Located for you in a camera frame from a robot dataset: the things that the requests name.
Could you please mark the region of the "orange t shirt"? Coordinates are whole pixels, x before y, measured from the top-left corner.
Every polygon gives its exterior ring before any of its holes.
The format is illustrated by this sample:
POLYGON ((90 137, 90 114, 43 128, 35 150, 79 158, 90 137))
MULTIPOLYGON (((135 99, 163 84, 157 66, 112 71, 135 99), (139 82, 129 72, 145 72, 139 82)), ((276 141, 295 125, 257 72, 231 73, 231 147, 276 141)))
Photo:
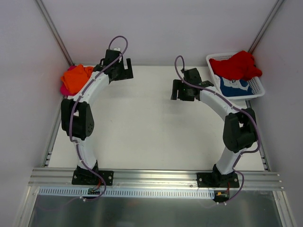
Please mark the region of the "orange t shirt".
POLYGON ((93 67, 84 67, 82 64, 79 64, 73 70, 64 72, 61 76, 61 81, 72 94, 77 94, 87 83, 92 72, 93 67))

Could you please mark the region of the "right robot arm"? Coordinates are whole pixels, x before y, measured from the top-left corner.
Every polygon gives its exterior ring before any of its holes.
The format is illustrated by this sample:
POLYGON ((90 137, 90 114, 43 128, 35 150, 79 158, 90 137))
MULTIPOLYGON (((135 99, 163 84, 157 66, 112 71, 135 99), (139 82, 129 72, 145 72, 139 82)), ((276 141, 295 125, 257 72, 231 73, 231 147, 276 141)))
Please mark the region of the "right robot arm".
POLYGON ((228 175, 234 172, 241 154, 258 141, 254 111, 233 104, 210 81, 202 81, 196 68, 176 72, 179 79, 173 80, 171 100, 200 101, 224 121, 224 150, 212 170, 213 184, 223 187, 228 183, 228 175))

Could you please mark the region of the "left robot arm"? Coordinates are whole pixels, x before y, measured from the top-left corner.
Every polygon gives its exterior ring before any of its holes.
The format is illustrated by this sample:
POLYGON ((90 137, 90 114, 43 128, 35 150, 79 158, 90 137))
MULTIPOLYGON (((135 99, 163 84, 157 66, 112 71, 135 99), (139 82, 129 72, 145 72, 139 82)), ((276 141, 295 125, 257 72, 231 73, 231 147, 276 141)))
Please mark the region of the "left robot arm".
POLYGON ((61 102, 61 126, 76 149, 78 165, 76 173, 82 174, 87 184, 95 184, 99 179, 98 161, 89 145, 89 137, 94 131, 91 106, 99 93, 113 81, 132 79, 131 59, 126 59, 119 48, 107 49, 100 64, 93 68, 90 79, 73 98, 61 102))

